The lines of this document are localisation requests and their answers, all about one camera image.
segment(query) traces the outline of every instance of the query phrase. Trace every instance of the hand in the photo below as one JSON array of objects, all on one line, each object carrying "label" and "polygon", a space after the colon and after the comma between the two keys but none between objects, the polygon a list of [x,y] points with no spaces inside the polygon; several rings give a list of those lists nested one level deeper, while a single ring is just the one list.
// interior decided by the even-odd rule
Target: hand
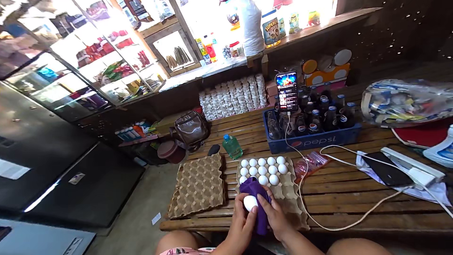
[{"label": "hand", "polygon": [[213,254],[240,255],[244,253],[252,238],[255,227],[258,207],[254,206],[246,218],[244,211],[244,197],[247,193],[241,193],[234,199],[233,220],[228,231],[228,236],[213,252]]},{"label": "hand", "polygon": [[268,201],[260,194],[258,194],[258,201],[267,214],[267,219],[270,227],[274,231],[275,238],[277,238],[280,242],[283,242],[288,235],[293,234],[296,230],[286,220],[283,210],[275,200],[274,194],[270,188],[267,186],[263,186],[263,188],[266,190],[267,195],[271,198],[271,203],[269,204]]}]

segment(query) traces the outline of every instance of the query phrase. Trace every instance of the purple cloth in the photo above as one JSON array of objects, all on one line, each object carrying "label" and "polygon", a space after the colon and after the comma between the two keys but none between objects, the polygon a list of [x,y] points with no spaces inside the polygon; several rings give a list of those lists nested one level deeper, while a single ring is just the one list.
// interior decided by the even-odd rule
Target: purple cloth
[{"label": "purple cloth", "polygon": [[[270,197],[267,195],[266,190],[261,186],[256,177],[250,177],[239,186],[240,193],[249,193],[251,196],[256,197],[258,200],[258,194],[262,195],[269,203],[271,202]],[[266,235],[267,233],[267,214],[258,202],[258,215],[256,216],[255,232],[259,235]]]}]

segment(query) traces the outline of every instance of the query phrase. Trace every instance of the person's knee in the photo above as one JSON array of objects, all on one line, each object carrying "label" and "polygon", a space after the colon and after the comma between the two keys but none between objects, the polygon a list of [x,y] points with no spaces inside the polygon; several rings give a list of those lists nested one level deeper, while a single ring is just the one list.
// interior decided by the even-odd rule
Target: person's knee
[{"label": "person's knee", "polygon": [[156,255],[159,255],[166,250],[178,247],[187,247],[195,250],[198,249],[197,241],[190,232],[175,230],[167,233],[160,239],[159,243],[157,243]]},{"label": "person's knee", "polygon": [[391,255],[383,246],[368,239],[348,238],[333,243],[327,255]]}]

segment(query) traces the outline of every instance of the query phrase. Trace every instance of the green liquid bottle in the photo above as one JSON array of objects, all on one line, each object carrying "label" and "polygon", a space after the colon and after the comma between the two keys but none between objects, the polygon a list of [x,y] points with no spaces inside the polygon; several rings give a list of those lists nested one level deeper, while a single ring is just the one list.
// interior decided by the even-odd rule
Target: green liquid bottle
[{"label": "green liquid bottle", "polygon": [[243,154],[241,146],[234,136],[224,135],[222,146],[232,159],[238,159]]}]

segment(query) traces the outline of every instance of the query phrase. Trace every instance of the brown bag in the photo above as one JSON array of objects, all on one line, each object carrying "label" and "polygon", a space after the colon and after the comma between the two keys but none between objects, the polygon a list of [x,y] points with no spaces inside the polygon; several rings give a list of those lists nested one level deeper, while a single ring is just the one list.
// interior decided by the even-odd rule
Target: brown bag
[{"label": "brown bag", "polygon": [[210,125],[206,119],[197,112],[188,112],[186,115],[177,119],[174,127],[170,127],[170,135],[173,136],[173,130],[179,135],[179,138],[192,147],[190,151],[200,148],[203,140],[210,135]]}]

